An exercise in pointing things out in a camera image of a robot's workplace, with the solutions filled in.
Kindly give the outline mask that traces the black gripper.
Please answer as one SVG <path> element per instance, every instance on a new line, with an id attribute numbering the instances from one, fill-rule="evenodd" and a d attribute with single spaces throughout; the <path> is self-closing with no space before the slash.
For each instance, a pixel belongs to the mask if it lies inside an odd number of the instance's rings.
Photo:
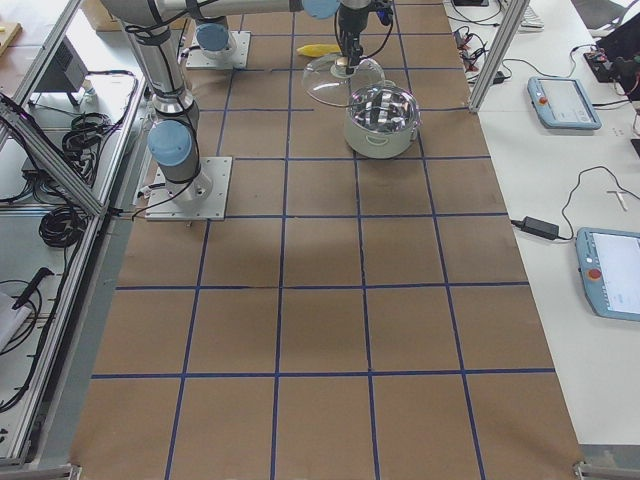
<path id="1" fill-rule="evenodd" d="M 393 29 L 392 1 L 340 1 L 337 10 L 337 40 L 342 50 L 361 50 L 360 34 L 366 29 L 368 16 L 375 13 L 380 23 L 388 27 L 379 50 L 382 50 Z"/>

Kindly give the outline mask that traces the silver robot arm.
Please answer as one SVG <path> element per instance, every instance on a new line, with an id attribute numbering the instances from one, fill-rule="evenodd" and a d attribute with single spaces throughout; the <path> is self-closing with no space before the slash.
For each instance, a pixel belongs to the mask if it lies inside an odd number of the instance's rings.
<path id="1" fill-rule="evenodd" d="M 211 59 L 231 56 L 237 49 L 226 16 L 197 20 L 194 39 L 203 55 Z"/>
<path id="2" fill-rule="evenodd" d="M 104 6 L 128 34 L 152 87 L 158 122 L 148 147 L 165 177 L 169 200 L 181 206 L 208 197 L 213 181 L 200 157 L 199 108 L 171 46 L 171 23 L 183 17 L 194 20 L 201 52 L 216 56 L 234 49 L 226 21 L 230 15 L 303 11 L 314 19 L 332 18 L 338 50 L 311 61 L 303 85 L 311 98 L 335 107 L 348 106 L 352 92 L 384 79 L 360 41 L 370 15 L 386 27 L 393 25 L 389 1 L 107 1 Z"/>

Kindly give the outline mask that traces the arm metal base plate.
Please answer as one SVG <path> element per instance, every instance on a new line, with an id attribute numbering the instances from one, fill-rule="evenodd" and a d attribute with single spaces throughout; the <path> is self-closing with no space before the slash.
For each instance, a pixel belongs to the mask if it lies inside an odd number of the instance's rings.
<path id="1" fill-rule="evenodd" d="M 151 191 L 144 218 L 149 221 L 224 220 L 232 163 L 232 157 L 202 157 L 200 173 L 185 191 L 183 185 L 167 182 L 158 167 L 155 182 L 163 186 Z"/>
<path id="2" fill-rule="evenodd" d="M 203 50 L 193 38 L 186 51 L 185 67 L 190 70 L 243 70 L 247 67 L 250 31 L 230 31 L 229 43 L 222 50 Z"/>

